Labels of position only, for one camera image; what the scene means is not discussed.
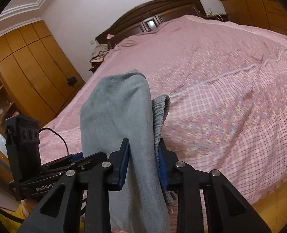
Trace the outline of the wooden wardrobe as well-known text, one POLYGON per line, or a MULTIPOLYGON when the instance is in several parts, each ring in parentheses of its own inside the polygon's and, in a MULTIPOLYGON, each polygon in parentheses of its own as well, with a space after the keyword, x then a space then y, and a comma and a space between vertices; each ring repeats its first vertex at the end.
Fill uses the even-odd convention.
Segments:
POLYGON ((38 21, 0 37, 0 133, 5 120, 23 114, 45 126, 73 100, 84 80, 38 21), (68 85, 75 77, 77 83, 68 85))

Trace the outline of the grey fleece pants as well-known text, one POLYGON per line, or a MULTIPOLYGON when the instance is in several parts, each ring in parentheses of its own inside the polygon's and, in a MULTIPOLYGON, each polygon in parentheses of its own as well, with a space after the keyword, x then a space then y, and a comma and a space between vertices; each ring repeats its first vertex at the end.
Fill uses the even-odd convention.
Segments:
POLYGON ((102 78, 80 110, 84 156, 110 154, 123 139, 130 144, 126 183, 109 194, 113 229, 125 232, 170 232, 168 207, 177 196, 159 180, 158 145, 170 98, 152 98, 137 70, 102 78))

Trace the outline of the wooden drawer cabinet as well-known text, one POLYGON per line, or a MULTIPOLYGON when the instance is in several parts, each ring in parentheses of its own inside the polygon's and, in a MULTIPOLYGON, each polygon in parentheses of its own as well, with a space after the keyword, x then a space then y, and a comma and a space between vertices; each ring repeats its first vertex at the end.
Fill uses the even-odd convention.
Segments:
POLYGON ((287 36, 287 12, 276 0, 222 0, 231 22, 287 36))

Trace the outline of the dark wooden headboard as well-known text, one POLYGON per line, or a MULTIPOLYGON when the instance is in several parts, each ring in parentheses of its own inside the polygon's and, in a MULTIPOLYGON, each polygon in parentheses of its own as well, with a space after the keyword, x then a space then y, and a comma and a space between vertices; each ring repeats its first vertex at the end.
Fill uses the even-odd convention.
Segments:
POLYGON ((154 0, 126 12, 95 39, 112 49, 129 36, 150 32, 183 15, 207 16, 200 0, 154 0))

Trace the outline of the pile of clothes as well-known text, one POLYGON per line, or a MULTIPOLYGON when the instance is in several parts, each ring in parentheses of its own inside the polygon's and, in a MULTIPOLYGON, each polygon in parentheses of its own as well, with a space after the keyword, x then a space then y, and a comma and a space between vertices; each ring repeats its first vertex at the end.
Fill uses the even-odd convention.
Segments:
POLYGON ((92 73, 95 73, 95 71, 98 69, 98 67, 102 64, 104 57, 106 54, 108 54, 109 48, 107 44, 99 44, 96 43, 96 46, 94 48, 94 51, 92 52, 90 64, 91 68, 89 71, 92 73))

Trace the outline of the pink floral bedspread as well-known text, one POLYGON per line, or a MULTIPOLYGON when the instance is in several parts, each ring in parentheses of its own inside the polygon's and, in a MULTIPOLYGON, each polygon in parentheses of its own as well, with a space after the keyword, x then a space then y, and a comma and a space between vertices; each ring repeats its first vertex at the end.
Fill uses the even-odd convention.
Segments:
POLYGON ((137 70, 170 97, 167 148, 221 172, 251 204, 287 195, 287 36, 185 15, 121 41, 40 135, 43 163, 82 152, 80 110, 99 81, 137 70))

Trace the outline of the yellow floor mat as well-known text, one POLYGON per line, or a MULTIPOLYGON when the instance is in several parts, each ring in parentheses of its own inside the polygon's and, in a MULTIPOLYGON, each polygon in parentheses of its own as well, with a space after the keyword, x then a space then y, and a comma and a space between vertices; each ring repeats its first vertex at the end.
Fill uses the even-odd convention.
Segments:
MULTIPOLYGON (((32 211, 32 207, 25 206, 23 203, 20 203, 16 211, 11 211, 1 208, 2 211, 10 214, 11 216, 17 217, 19 219, 25 219, 27 215, 32 211)), ((21 226, 21 223, 9 219, 9 217, 4 216, 0 213, 0 221, 2 225, 8 230, 8 232, 17 232, 18 228, 21 226)))

